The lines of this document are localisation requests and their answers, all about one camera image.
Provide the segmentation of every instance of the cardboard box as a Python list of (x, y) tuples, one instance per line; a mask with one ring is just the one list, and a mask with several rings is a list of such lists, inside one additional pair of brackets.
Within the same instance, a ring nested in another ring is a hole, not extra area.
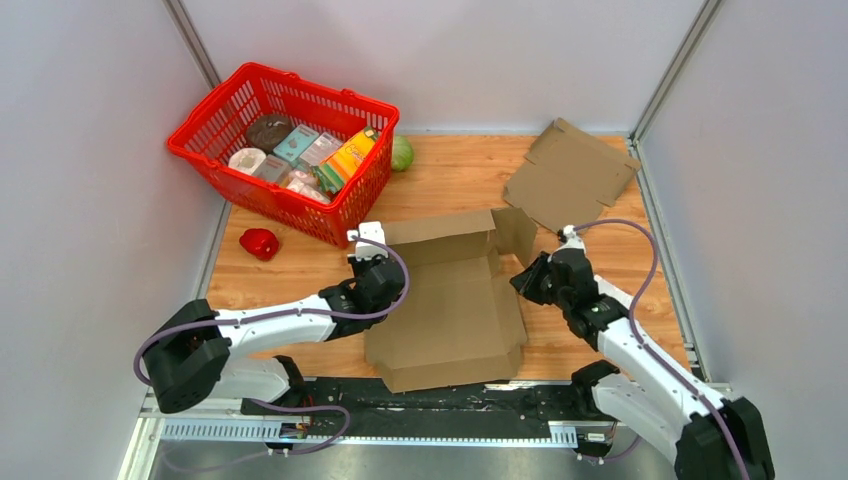
[(503, 198), (552, 231), (597, 219), (642, 167), (561, 118), (524, 157), (528, 162), (507, 181)]
[(508, 379), (527, 342), (500, 255), (534, 258), (536, 224), (500, 208), (384, 224), (410, 269), (406, 301), (365, 333), (365, 357), (388, 389), (406, 392)]

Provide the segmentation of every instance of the cable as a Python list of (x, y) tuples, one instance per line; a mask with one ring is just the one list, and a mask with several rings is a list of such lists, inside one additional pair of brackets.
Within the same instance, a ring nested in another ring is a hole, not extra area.
[[(325, 448), (331, 447), (335, 443), (335, 441), (338, 440), (342, 435), (344, 435), (345, 432), (347, 432), (347, 429), (350, 428), (350, 420), (351, 420), (350, 411), (348, 409), (340, 406), (340, 405), (322, 405), (322, 406), (319, 406), (319, 407), (286, 408), (286, 407), (278, 407), (276, 405), (272, 405), (268, 402), (263, 402), (262, 400), (257, 400), (255, 398), (250, 398), (249, 400), (251, 402), (259, 405), (262, 408), (265, 408), (265, 409), (268, 409), (268, 410), (273, 410), (273, 411), (279, 412), (279, 413), (285, 413), (285, 414), (301, 414), (301, 413), (315, 413), (315, 412), (339, 412), (342, 415), (344, 415), (345, 421), (344, 421), (344, 424), (342, 425), (342, 427), (336, 433), (334, 433), (330, 438), (328, 438), (327, 440), (324, 440), (323, 442), (321, 442), (317, 445), (313, 445), (313, 446), (307, 447), (307, 448), (301, 448), (301, 449), (298, 449), (298, 450), (290, 450), (290, 449), (287, 449), (287, 448), (271, 450), (272, 453), (275, 453), (275, 454), (278, 454), (278, 455), (285, 455), (285, 456), (307, 455), (307, 454), (310, 454), (310, 453), (315, 453), (315, 452), (324, 450)], [(233, 466), (238, 465), (240, 463), (247, 462), (249, 460), (254, 460), (254, 459), (257, 459), (257, 458), (260, 458), (260, 457), (265, 457), (265, 456), (268, 456), (269, 453), (271, 453), (271, 452), (262, 451), (262, 452), (257, 452), (257, 453), (250, 453), (250, 454), (241, 456), (239, 458), (236, 458), (235, 460), (231, 460), (229, 462), (222, 463), (220, 465), (215, 465), (215, 466), (212, 466), (212, 467), (202, 467), (202, 468), (185, 468), (185, 467), (180, 467), (178, 465), (174, 465), (173, 463), (171, 463), (170, 460), (168, 460), (168, 457), (166, 455), (162, 455), (161, 459), (162, 459), (162, 463), (164, 463), (168, 468), (170, 468), (171, 470), (174, 470), (175, 472), (178, 472), (178, 473), (208, 473), (208, 472), (214, 472), (216, 470), (223, 470), (225, 468), (230, 468), (230, 467), (233, 467)]]
[[(314, 315), (331, 315), (331, 316), (334, 316), (334, 317), (341, 317), (341, 318), (347, 318), (347, 319), (353, 319), (353, 320), (372, 320), (374, 318), (379, 318), (379, 317), (388, 315), (389, 313), (393, 312), (406, 299), (407, 293), (409, 292), (409, 281), (410, 281), (409, 268), (407, 267), (406, 263), (404, 263), (403, 258), (401, 258), (401, 256), (398, 255), (398, 253), (396, 251), (392, 250), (387, 245), (383, 245), (379, 242), (375, 242), (373, 240), (368, 240), (368, 239), (365, 239), (365, 238), (359, 238), (359, 237), (356, 237), (356, 236), (353, 237), (353, 240), (354, 241), (361, 241), (361, 242), (367, 243), (369, 245), (374, 245), (376, 247), (385, 249), (395, 259), (395, 261), (397, 261), (398, 264), (400, 265), (401, 270), (403, 271), (403, 278), (404, 278), (403, 290), (401, 290), (401, 294), (398, 297), (398, 299), (395, 302), (393, 302), (391, 305), (389, 305), (387, 308), (385, 308), (385, 309), (383, 309), (379, 312), (367, 313), (367, 314), (353, 314), (353, 313), (344, 313), (344, 312), (334, 312), (332, 310), (323, 310), (323, 309), (317, 309), (317, 308), (303, 308), (303, 309), (292, 308), (292, 309), (286, 309), (286, 310), (281, 310), (281, 311), (277, 311), (277, 312), (270, 312), (270, 313), (265, 313), (265, 314), (261, 314), (261, 315), (255, 315), (255, 316), (252, 316), (252, 317), (247, 317), (247, 318), (242, 319), (241, 322), (239, 322), (237, 319), (202, 320), (202, 321), (199, 321), (199, 322), (192, 322), (192, 323), (188, 323), (188, 324), (185, 324), (185, 325), (179, 325), (179, 326), (176, 326), (176, 327), (167, 328), (165, 330), (162, 330), (161, 332), (154, 334), (153, 336), (151, 336), (150, 338), (145, 340), (144, 343), (142, 343), (141, 347), (139, 347), (139, 349), (136, 352), (135, 357), (133, 359), (133, 373), (135, 373), (135, 376), (139, 379), (139, 381), (141, 381), (141, 383), (144, 383), (145, 385), (150, 386), (150, 384), (151, 384), (150, 378), (145, 376), (144, 372), (141, 371), (141, 360), (142, 360), (142, 357), (144, 356), (144, 353), (150, 347), (152, 347), (153, 345), (155, 345), (156, 343), (161, 341), (163, 338), (166, 338), (166, 337), (171, 336), (171, 335), (176, 335), (178, 333), (190, 331), (190, 330), (196, 330), (196, 329), (206, 328), (206, 327), (218, 327), (218, 326), (232, 326), (232, 325), (239, 325), (239, 324), (249, 324), (249, 323), (254, 323), (254, 322), (261, 321), (261, 320), (265, 320), (265, 319), (271, 318), (271, 317), (279, 317), (279, 316), (284, 316), (284, 315), (302, 315), (304, 313), (314, 314)], [(333, 434), (330, 438), (328, 438), (327, 440), (325, 440), (325, 441), (323, 441), (323, 442), (321, 442), (317, 445), (313, 445), (311, 447), (298, 449), (298, 450), (289, 450), (289, 449), (273, 450), (272, 452), (276, 453), (276, 454), (283, 454), (283, 455), (286, 455), (286, 456), (288, 456), (288, 455), (306, 455), (306, 454), (309, 454), (309, 453), (315, 453), (315, 452), (324, 450), (325, 448), (332, 446), (333, 443), (336, 440), (338, 440), (340, 437), (342, 437), (345, 434), (345, 432), (347, 431), (347, 429), (350, 427), (350, 421), (351, 421), (350, 411), (348, 411), (346, 408), (344, 408), (340, 405), (323, 405), (323, 406), (318, 406), (318, 407), (312, 406), (312, 407), (286, 408), (286, 407), (278, 407), (276, 405), (272, 405), (270, 403), (267, 403), (267, 402), (264, 402), (262, 400), (258, 400), (258, 399), (255, 399), (255, 398), (251, 398), (250, 400), (253, 403), (259, 405), (262, 408), (265, 408), (265, 409), (268, 409), (268, 410), (273, 410), (273, 411), (280, 412), (280, 413), (303, 414), (303, 413), (333, 411), (333, 412), (339, 412), (342, 415), (344, 415), (344, 417), (345, 417), (345, 421), (344, 421), (344, 424), (342, 425), (342, 427), (335, 434)], [(229, 467), (232, 467), (234, 465), (240, 464), (242, 462), (246, 462), (246, 461), (253, 460), (253, 459), (256, 459), (256, 458), (260, 458), (260, 457), (263, 457), (263, 456), (267, 456), (268, 453), (269, 452), (266, 452), (266, 451), (258, 452), (258, 453), (252, 453), (252, 454), (249, 454), (249, 455), (245, 455), (245, 456), (236, 458), (235, 460), (232, 460), (230, 462), (227, 462), (227, 463), (224, 463), (224, 464), (221, 464), (221, 465), (216, 465), (216, 466), (212, 466), (212, 467), (204, 467), (204, 468), (184, 468), (184, 467), (180, 467), (178, 465), (174, 465), (173, 463), (171, 463), (170, 460), (168, 460), (166, 455), (162, 455), (161, 458), (162, 458), (162, 462), (168, 468), (170, 468), (170, 469), (172, 469), (172, 470), (174, 470), (178, 473), (208, 473), (208, 472), (214, 472), (216, 470), (222, 470), (222, 469), (225, 469), (225, 468), (229, 468)]]
[[(736, 466), (739, 467), (739, 471), (742, 474), (742, 480), (751, 480), (748, 475), (748, 469), (745, 467), (745, 461), (742, 459), (742, 453), (739, 451), (739, 446), (736, 444), (736, 440), (733, 438), (733, 434), (730, 433), (730, 428), (727, 426), (727, 422), (724, 421), (719, 411), (712, 405), (712, 403), (698, 390), (698, 387), (693, 385), (689, 380), (686, 379), (680, 372), (677, 371), (669, 362), (667, 362), (659, 353), (657, 353), (650, 345), (645, 342), (645, 339), (642, 337), (641, 333), (638, 330), (638, 326), (636, 324), (636, 304), (639, 302), (639, 299), (642, 298), (642, 294), (645, 293), (645, 290), (648, 289), (648, 285), (650, 285), (651, 280), (654, 279), (654, 275), (657, 273), (657, 265), (659, 264), (659, 253), (657, 248), (657, 241), (654, 239), (654, 236), (651, 232), (648, 231), (642, 225), (639, 225), (636, 222), (624, 219), (617, 218), (608, 218), (603, 220), (596, 220), (594, 222), (584, 223), (583, 225), (577, 225), (574, 227), (574, 230), (585, 230), (590, 227), (594, 227), (596, 225), (604, 225), (604, 224), (612, 224), (617, 223), (621, 225), (627, 225), (635, 228), (642, 232), (643, 235), (648, 239), (651, 243), (651, 251), (653, 252), (653, 258), (651, 260), (651, 269), (648, 271), (648, 276), (645, 277), (645, 281), (642, 282), (642, 286), (639, 287), (639, 290), (636, 291), (636, 294), (633, 295), (633, 301), (630, 302), (630, 309), (627, 311), (627, 320), (630, 324), (630, 331), (633, 333), (633, 337), (636, 339), (637, 343), (642, 346), (642, 348), (648, 352), (648, 354), (656, 360), (665, 370), (668, 371), (671, 376), (673, 376), (678, 382), (680, 382), (686, 390), (689, 391), (692, 395), (697, 397), (704, 406), (707, 407), (710, 414), (715, 418), (716, 423), (721, 430), (721, 433), (724, 435), (725, 440), (727, 441), (728, 446), (730, 447), (730, 453), (733, 455), (733, 459), (736, 461)], [(615, 455), (609, 459), (604, 459), (605, 463), (610, 461), (620, 460), (627, 455), (631, 454), (633, 450), (641, 442), (641, 437), (637, 437), (637, 439), (633, 442), (630, 447), (627, 448), (624, 452)]]
[(347, 318), (347, 319), (352, 319), (352, 320), (373, 320), (375, 318), (379, 318), (379, 317), (382, 317), (384, 315), (388, 315), (389, 313), (395, 311), (400, 306), (400, 304), (403, 303), (403, 301), (406, 299), (406, 295), (409, 292), (409, 268), (406, 266), (406, 263), (404, 263), (403, 258), (401, 258), (401, 256), (398, 255), (398, 253), (396, 251), (392, 250), (387, 245), (383, 245), (382, 243), (375, 242), (373, 240), (368, 240), (368, 239), (365, 239), (365, 238), (359, 238), (359, 237), (356, 237), (356, 236), (353, 237), (353, 240), (354, 241), (360, 241), (360, 242), (363, 242), (363, 243), (367, 243), (369, 245), (374, 245), (376, 247), (379, 247), (379, 248), (386, 250), (395, 259), (395, 261), (397, 261), (398, 264), (400, 265), (400, 268), (403, 271), (403, 280), (404, 280), (403, 290), (401, 290), (401, 293), (400, 293), (400, 296), (398, 297), (398, 299), (394, 303), (389, 305), (387, 308), (385, 308), (385, 309), (383, 309), (379, 312), (365, 313), (365, 314), (334, 312), (332, 310), (323, 310), (323, 309), (320, 309), (320, 308), (303, 308), (303, 309), (290, 308), (290, 309), (281, 310), (281, 311), (277, 311), (277, 312), (266, 312), (266, 313), (255, 315), (255, 316), (249, 316), (247, 318), (242, 319), (241, 322), (239, 322), (237, 319), (227, 319), (227, 318), (225, 318), (225, 319), (216, 319), (216, 320), (202, 320), (202, 321), (199, 321), (199, 322), (192, 322), (192, 323), (187, 323), (185, 325), (178, 325), (176, 327), (167, 328), (165, 330), (162, 330), (161, 332), (154, 334), (152, 337), (145, 340), (144, 343), (141, 344), (141, 347), (138, 349), (138, 351), (135, 353), (135, 357), (133, 358), (133, 373), (135, 373), (136, 378), (138, 378), (138, 380), (141, 383), (143, 383), (147, 386), (150, 386), (150, 378), (148, 378), (144, 374), (144, 372), (141, 371), (141, 359), (144, 356), (144, 353), (147, 352), (147, 350), (150, 347), (155, 345), (157, 342), (159, 342), (163, 338), (171, 336), (171, 335), (176, 335), (178, 333), (182, 333), (182, 332), (185, 332), (185, 331), (195, 330), (195, 329), (199, 329), (199, 328), (206, 328), (206, 327), (219, 327), (219, 326), (223, 327), (223, 326), (232, 326), (232, 325), (246, 325), (246, 324), (266, 320), (266, 319), (272, 318), (272, 317), (280, 317), (280, 316), (284, 316), (284, 315), (302, 315), (304, 313), (312, 314), (312, 315), (330, 315), (330, 316), (333, 316), (333, 317)]
[(150, 386), (150, 379), (147, 378), (144, 372), (141, 371), (141, 357), (150, 347), (158, 343), (159, 340), (171, 335), (187, 332), (189, 330), (196, 330), (198, 328), (219, 327), (226, 325), (238, 325), (238, 320), (201, 320), (199, 322), (186, 323), (185, 325), (166, 328), (165, 330), (154, 334), (152, 337), (145, 340), (144, 343), (141, 344), (141, 347), (139, 347), (138, 351), (135, 352), (135, 357), (133, 358), (133, 373), (135, 373), (136, 378), (138, 378), (141, 383)]
[[(322, 405), (320, 407), (296, 407), (296, 408), (287, 408), (287, 407), (278, 407), (276, 405), (271, 405), (268, 402), (263, 402), (262, 400), (257, 400), (255, 398), (251, 398), (250, 401), (259, 405), (262, 408), (266, 408), (268, 410), (273, 410), (275, 412), (280, 413), (315, 413), (315, 412), (339, 412), (345, 416), (345, 422), (342, 425), (342, 428), (339, 429), (336, 433), (334, 433), (330, 438), (324, 440), (323, 442), (313, 445), (308, 448), (303, 448), (300, 450), (290, 450), (288, 451), (288, 455), (306, 455), (308, 453), (315, 453), (325, 448), (328, 448), (333, 445), (333, 443), (338, 440), (342, 435), (347, 432), (347, 429), (350, 427), (350, 412), (348, 409), (340, 406), (340, 405)], [(285, 453), (286, 450), (274, 450), (274, 453)]]
[(404, 278), (403, 290), (401, 290), (400, 297), (398, 297), (397, 301), (395, 301), (394, 303), (389, 305), (388, 308), (385, 308), (383, 310), (380, 310), (379, 312), (374, 312), (374, 313), (334, 312), (332, 310), (324, 310), (324, 309), (320, 309), (320, 308), (290, 308), (290, 309), (281, 310), (281, 311), (278, 311), (278, 312), (265, 312), (265, 313), (260, 313), (260, 314), (257, 314), (257, 315), (249, 316), (247, 318), (243, 318), (242, 321), (241, 321), (241, 324), (247, 325), (247, 324), (250, 324), (250, 323), (265, 320), (266, 318), (278, 317), (278, 316), (281, 316), (281, 315), (295, 315), (295, 314), (296, 315), (302, 315), (304, 313), (312, 314), (312, 315), (332, 315), (334, 317), (347, 318), (347, 319), (351, 319), (351, 320), (373, 320), (375, 318), (380, 318), (384, 315), (388, 315), (388, 314), (392, 313), (393, 311), (395, 311), (395, 309), (397, 309), (400, 306), (400, 304), (403, 303), (403, 301), (406, 299), (406, 295), (409, 292), (409, 268), (406, 266), (406, 263), (403, 262), (403, 259), (400, 257), (400, 255), (398, 255), (398, 253), (396, 251), (392, 250), (387, 245), (383, 245), (382, 243), (375, 242), (373, 240), (368, 240), (366, 238), (353, 237), (353, 240), (363, 242), (363, 243), (367, 243), (369, 245), (373, 245), (375, 247), (382, 248), (382, 249), (386, 250), (387, 252), (389, 252), (389, 255), (391, 255), (392, 257), (394, 257), (395, 260), (397, 260), (398, 264), (400, 265), (401, 270), (403, 270), (403, 278)]

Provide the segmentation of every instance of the food package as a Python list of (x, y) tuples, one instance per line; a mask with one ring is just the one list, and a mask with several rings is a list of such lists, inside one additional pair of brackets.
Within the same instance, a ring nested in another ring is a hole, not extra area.
[(292, 167), (274, 155), (265, 155), (258, 148), (242, 148), (234, 153), (228, 166), (242, 173), (261, 178), (266, 182), (277, 183), (286, 178)]
[(362, 165), (377, 141), (377, 131), (365, 127), (351, 137), (313, 172), (318, 177), (321, 189), (327, 193), (338, 193), (350, 181), (356, 169)]
[(274, 147), (274, 155), (288, 162), (292, 168), (297, 168), (298, 157), (312, 145), (316, 138), (318, 138), (318, 132), (306, 125), (298, 125), (285, 140)]
[(262, 115), (247, 128), (245, 137), (251, 147), (258, 148), (265, 153), (272, 153), (274, 147), (280, 144), (294, 130), (291, 120), (272, 113)]
[(341, 148), (342, 141), (329, 133), (322, 133), (298, 157), (298, 166), (317, 167), (330, 155)]
[(290, 181), (289, 184), (286, 186), (286, 190), (291, 190), (295, 193), (299, 193), (304, 197), (311, 198), (320, 203), (330, 203), (330, 199), (327, 198), (326, 195), (303, 183), (298, 178), (292, 179), (292, 181)]
[(292, 170), (291, 172), (289, 172), (288, 181), (291, 182), (291, 181), (294, 181), (294, 180), (299, 180), (299, 181), (303, 182), (304, 184), (309, 185), (312, 188), (318, 187), (318, 179), (317, 178), (315, 178), (314, 176), (312, 176), (309, 173), (306, 173), (306, 172), (303, 172), (303, 171), (300, 171), (300, 170)]

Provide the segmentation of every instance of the open cardboard box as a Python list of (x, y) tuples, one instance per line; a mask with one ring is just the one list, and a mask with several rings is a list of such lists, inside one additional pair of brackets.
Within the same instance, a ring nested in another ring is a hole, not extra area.
[(393, 393), (508, 379), (527, 342), (500, 255), (533, 259), (536, 224), (520, 208), (383, 225), (409, 266), (404, 303), (365, 333), (365, 357)]

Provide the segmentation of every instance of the yellow package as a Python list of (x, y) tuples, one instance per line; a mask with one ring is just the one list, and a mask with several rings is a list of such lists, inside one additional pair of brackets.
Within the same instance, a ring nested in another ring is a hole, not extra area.
[(356, 169), (365, 161), (365, 157), (374, 148), (376, 142), (377, 131), (371, 127), (365, 127), (330, 155), (324, 164), (332, 167), (342, 184), (347, 183)]

